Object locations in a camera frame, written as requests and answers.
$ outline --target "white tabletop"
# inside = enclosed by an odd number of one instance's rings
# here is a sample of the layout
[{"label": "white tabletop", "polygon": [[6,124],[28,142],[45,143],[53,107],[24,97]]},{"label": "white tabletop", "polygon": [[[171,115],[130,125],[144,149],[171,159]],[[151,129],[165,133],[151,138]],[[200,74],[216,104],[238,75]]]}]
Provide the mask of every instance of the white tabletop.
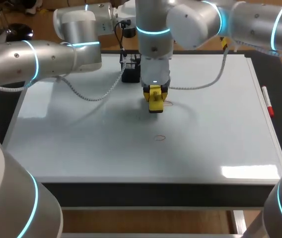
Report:
[{"label": "white tabletop", "polygon": [[[221,55],[174,55],[171,85],[199,86],[218,74]],[[68,76],[99,97],[120,71],[103,55],[99,71]],[[40,182],[274,184],[282,152],[250,59],[229,55],[220,81],[169,90],[162,114],[150,114],[140,84],[119,83],[102,102],[86,102],[63,82],[39,82],[17,107],[4,141]],[[163,135],[163,141],[156,136]]]}]

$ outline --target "black chair base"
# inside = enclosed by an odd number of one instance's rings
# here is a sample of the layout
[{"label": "black chair base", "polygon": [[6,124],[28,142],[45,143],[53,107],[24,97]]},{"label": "black chair base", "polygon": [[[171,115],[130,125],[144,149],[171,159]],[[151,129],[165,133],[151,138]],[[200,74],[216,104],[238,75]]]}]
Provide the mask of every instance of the black chair base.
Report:
[{"label": "black chair base", "polygon": [[9,29],[0,28],[0,44],[12,41],[30,41],[33,38],[33,30],[27,25],[13,23]]}]

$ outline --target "black table frame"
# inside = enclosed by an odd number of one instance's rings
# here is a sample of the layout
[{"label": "black table frame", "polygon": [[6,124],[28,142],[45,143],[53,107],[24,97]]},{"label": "black table frame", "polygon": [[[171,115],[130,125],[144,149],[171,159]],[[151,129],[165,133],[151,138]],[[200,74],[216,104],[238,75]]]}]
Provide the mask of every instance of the black table frame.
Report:
[{"label": "black table frame", "polygon": [[[118,51],[103,51],[119,54]],[[218,55],[222,51],[179,51],[180,55]],[[251,58],[260,85],[266,85],[275,110],[272,119],[282,149],[282,62],[255,51]],[[20,87],[23,83],[9,85]],[[6,135],[20,93],[0,92],[0,142]],[[160,184],[160,183],[45,183],[63,207],[262,207],[272,185]]]}]

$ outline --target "marker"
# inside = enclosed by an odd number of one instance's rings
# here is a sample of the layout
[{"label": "marker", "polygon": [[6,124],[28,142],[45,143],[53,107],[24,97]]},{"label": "marker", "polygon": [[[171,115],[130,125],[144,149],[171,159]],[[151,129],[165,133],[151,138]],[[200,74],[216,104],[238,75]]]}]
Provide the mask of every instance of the marker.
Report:
[{"label": "marker", "polygon": [[269,115],[270,115],[271,118],[273,118],[275,116],[275,112],[274,112],[274,109],[272,108],[272,105],[271,105],[271,102],[270,102],[267,87],[263,86],[261,89],[262,89],[262,94],[264,95],[264,99],[265,99],[265,102],[266,102],[266,106],[267,106]]}]

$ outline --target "floor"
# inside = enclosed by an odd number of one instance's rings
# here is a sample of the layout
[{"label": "floor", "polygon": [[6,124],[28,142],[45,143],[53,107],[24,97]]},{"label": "floor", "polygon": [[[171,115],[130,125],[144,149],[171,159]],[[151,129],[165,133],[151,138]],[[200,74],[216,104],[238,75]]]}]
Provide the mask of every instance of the floor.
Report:
[{"label": "floor", "polygon": [[[47,0],[47,8],[62,7],[62,1]],[[264,3],[281,4],[282,0],[264,0]],[[39,12],[30,17],[17,12],[7,13],[10,23],[20,22],[31,26],[35,40],[61,42],[52,24],[52,12]],[[100,38],[102,49],[119,49],[114,36]],[[124,39],[126,49],[137,49],[137,38]],[[206,43],[202,50],[221,50],[218,38]],[[245,211],[248,226],[259,211]],[[228,212],[221,210],[199,211],[71,211],[64,210],[65,233],[197,233],[229,234],[232,232]]]}]

